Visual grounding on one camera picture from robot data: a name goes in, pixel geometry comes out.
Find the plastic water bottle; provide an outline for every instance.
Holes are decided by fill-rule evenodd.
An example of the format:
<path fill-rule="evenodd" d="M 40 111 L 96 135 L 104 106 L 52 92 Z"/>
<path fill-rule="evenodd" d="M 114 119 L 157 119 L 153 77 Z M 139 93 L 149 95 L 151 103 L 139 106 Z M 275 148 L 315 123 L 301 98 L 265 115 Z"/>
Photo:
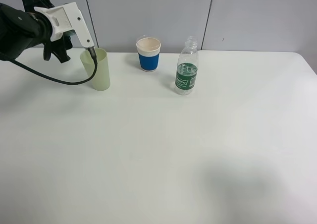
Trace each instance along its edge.
<path fill-rule="evenodd" d="M 175 92 L 188 95 L 193 91 L 199 66 L 197 39 L 189 37 L 179 56 L 175 80 Z"/>

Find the table surface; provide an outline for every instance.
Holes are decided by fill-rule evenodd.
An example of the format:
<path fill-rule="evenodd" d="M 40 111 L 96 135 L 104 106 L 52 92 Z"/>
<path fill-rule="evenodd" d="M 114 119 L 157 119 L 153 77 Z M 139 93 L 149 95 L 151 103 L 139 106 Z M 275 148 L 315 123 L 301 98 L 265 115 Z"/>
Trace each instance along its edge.
<path fill-rule="evenodd" d="M 68 81 L 80 62 L 19 61 Z M 143 72 L 109 53 L 111 86 L 65 86 L 0 62 L 0 223 L 316 224 L 317 76 L 295 53 L 201 51 Z"/>

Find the pale green plastic cup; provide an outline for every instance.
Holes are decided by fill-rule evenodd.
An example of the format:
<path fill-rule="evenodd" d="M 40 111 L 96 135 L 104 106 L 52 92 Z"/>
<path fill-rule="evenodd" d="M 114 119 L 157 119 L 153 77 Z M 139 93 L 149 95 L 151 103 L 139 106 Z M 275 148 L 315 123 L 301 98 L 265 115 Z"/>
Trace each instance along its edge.
<path fill-rule="evenodd" d="M 91 82 L 94 89 L 103 91 L 110 87 L 107 52 L 101 48 L 95 48 L 95 51 L 97 55 L 98 68 L 96 75 L 93 77 Z M 87 50 L 81 53 L 80 60 L 83 63 L 88 76 L 90 77 L 94 72 L 95 64 Z"/>

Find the robotic arm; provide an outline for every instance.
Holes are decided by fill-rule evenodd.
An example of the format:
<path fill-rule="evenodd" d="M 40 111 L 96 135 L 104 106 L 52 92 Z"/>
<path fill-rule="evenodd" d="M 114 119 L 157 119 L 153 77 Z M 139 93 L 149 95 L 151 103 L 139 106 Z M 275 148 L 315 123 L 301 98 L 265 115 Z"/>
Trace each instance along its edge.
<path fill-rule="evenodd" d="M 70 60 L 67 50 L 73 47 L 70 35 L 75 32 L 83 47 L 91 54 L 95 62 L 95 71 L 85 81 L 64 84 L 81 84 L 93 78 L 97 71 L 97 57 L 94 42 L 88 31 L 84 17 L 75 2 L 55 7 L 50 0 L 22 0 L 25 12 L 0 3 L 0 59 L 21 66 L 15 59 L 27 48 L 44 45 L 44 60 L 50 60 L 51 54 L 64 63 Z"/>

